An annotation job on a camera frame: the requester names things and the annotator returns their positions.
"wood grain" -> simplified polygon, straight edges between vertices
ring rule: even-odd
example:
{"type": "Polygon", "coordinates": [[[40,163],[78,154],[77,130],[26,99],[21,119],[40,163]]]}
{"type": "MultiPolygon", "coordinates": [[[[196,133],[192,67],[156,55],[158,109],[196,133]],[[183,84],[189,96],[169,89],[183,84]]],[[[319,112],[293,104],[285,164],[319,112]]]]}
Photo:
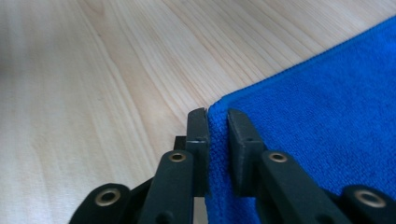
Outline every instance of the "wood grain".
{"type": "Polygon", "coordinates": [[[92,189],[136,187],[189,111],[395,10],[394,0],[0,0],[0,223],[66,223],[92,189]]]}

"blue towel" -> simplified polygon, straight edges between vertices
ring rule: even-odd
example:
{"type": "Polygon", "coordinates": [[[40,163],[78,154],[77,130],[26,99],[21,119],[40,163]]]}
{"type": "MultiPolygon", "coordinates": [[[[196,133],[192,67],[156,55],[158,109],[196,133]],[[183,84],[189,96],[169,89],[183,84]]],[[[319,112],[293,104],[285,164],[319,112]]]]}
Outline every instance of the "blue towel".
{"type": "Polygon", "coordinates": [[[396,198],[396,17],[209,108],[210,223],[260,223],[233,196],[227,110],[250,117],[269,149],[286,151],[320,187],[363,184],[396,198]]]}

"light wood tabletop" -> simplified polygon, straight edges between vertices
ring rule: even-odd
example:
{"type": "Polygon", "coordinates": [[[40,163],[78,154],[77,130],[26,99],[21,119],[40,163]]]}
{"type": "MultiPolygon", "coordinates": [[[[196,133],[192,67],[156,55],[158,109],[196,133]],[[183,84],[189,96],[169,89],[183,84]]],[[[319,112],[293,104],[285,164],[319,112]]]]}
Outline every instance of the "light wood tabletop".
{"type": "Polygon", "coordinates": [[[136,187],[191,110],[395,12],[395,0],[0,0],[0,223],[67,223],[91,190],[136,187]]]}

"wooden surface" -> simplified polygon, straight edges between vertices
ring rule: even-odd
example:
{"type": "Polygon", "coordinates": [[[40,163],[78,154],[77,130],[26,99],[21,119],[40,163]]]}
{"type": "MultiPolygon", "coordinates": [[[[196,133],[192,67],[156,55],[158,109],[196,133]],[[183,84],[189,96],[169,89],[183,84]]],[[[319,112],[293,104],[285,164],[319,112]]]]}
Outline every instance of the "wooden surface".
{"type": "Polygon", "coordinates": [[[0,223],[66,223],[92,189],[136,187],[189,111],[395,12],[395,0],[0,0],[0,223]]]}

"wooden table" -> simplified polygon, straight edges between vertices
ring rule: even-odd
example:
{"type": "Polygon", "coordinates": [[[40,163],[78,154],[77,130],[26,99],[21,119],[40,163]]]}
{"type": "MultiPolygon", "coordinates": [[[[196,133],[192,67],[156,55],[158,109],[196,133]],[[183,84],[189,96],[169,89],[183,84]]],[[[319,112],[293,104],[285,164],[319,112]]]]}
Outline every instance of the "wooden table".
{"type": "Polygon", "coordinates": [[[189,111],[395,11],[395,0],[1,0],[0,223],[66,223],[92,189],[136,187],[189,111]]]}

